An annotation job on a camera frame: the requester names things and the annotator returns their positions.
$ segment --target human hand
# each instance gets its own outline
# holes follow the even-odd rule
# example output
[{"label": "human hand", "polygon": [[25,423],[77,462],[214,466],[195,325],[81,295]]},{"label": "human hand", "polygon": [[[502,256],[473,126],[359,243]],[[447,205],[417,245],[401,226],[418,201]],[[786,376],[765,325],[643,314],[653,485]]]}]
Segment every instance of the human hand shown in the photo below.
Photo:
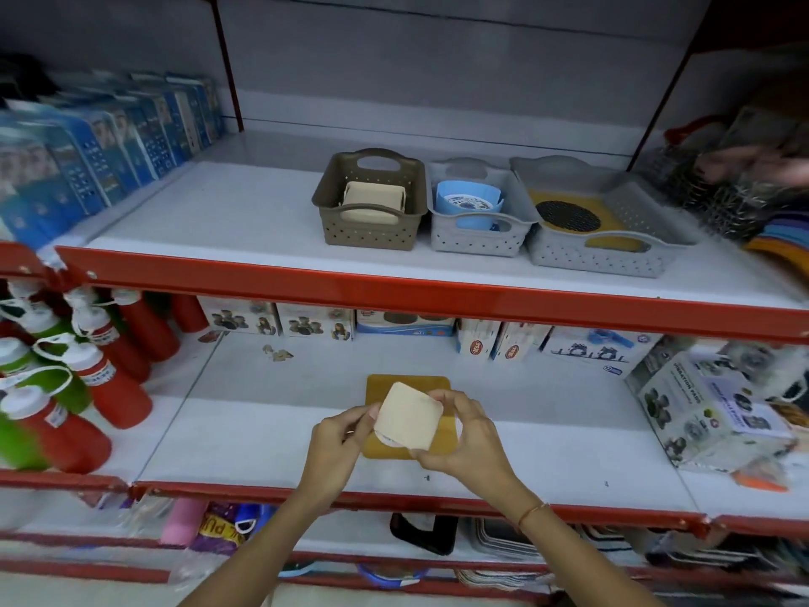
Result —
[{"label": "human hand", "polygon": [[306,465],[298,482],[298,491],[307,500],[323,510],[334,502],[351,477],[377,415],[379,404],[353,407],[311,429]]},{"label": "human hand", "polygon": [[440,455],[415,449],[411,455],[424,469],[441,471],[463,483],[471,492],[500,510],[507,518],[519,518],[541,501],[517,479],[503,451],[497,428],[483,406],[463,392],[433,390],[430,396],[454,408],[463,423],[458,448]]}]

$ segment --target thin gold bracelet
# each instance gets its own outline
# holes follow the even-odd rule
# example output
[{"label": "thin gold bracelet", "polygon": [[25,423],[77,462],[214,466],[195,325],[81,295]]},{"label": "thin gold bracelet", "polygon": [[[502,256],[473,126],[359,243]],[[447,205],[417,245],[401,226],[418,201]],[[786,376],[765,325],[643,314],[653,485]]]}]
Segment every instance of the thin gold bracelet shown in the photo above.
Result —
[{"label": "thin gold bracelet", "polygon": [[531,513],[533,513],[534,511],[538,511],[538,510],[540,510],[540,509],[544,509],[544,508],[546,508],[546,507],[550,507],[550,505],[549,505],[547,502],[543,502],[541,505],[536,505],[536,507],[532,507],[532,508],[530,508],[529,510],[527,510],[525,513],[523,513],[523,514],[520,516],[520,521],[518,521],[518,522],[517,522],[517,528],[518,528],[518,529],[520,529],[520,530],[522,530],[522,522],[524,522],[524,521],[525,521],[525,519],[526,519],[528,516],[530,516],[530,515],[531,515]]}]

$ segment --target pink item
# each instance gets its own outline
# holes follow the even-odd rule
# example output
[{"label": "pink item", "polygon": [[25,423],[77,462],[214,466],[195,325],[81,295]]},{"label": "pink item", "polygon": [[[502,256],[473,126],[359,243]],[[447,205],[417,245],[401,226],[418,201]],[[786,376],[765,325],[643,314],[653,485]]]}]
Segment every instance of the pink item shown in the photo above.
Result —
[{"label": "pink item", "polygon": [[208,508],[207,500],[177,499],[168,514],[160,543],[188,547],[197,536],[202,517]]}]

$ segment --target plastic basket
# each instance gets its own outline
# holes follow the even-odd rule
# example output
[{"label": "plastic basket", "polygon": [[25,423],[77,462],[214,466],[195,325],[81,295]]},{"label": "plastic basket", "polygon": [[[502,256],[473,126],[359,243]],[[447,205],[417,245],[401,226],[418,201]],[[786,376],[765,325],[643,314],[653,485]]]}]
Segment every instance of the plastic basket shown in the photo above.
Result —
[{"label": "plastic basket", "polygon": [[[656,190],[637,175],[594,167],[563,155],[512,158],[511,167],[529,190],[588,196],[624,228],[562,231],[540,215],[540,225],[528,237],[531,262],[537,266],[654,278],[695,244],[653,198]],[[595,221],[600,226],[598,217]]]},{"label": "plastic basket", "polygon": [[[430,162],[430,195],[427,207],[433,213],[430,244],[435,251],[475,253],[514,257],[520,251],[531,226],[540,221],[525,187],[514,173],[498,168],[475,158],[455,158],[442,162]],[[435,188],[445,180],[470,180],[498,188],[503,196],[500,213],[460,213],[444,215],[435,209]],[[459,227],[463,220],[471,218],[494,222],[497,230],[474,230]]]},{"label": "plastic basket", "polygon": [[[340,205],[349,181],[399,185],[405,189],[404,213],[378,204]],[[330,245],[410,251],[416,243],[421,217],[427,212],[429,191],[424,164],[387,149],[335,153],[311,202],[320,211],[323,235]],[[348,210],[368,209],[396,215],[396,223],[346,221]]]}]

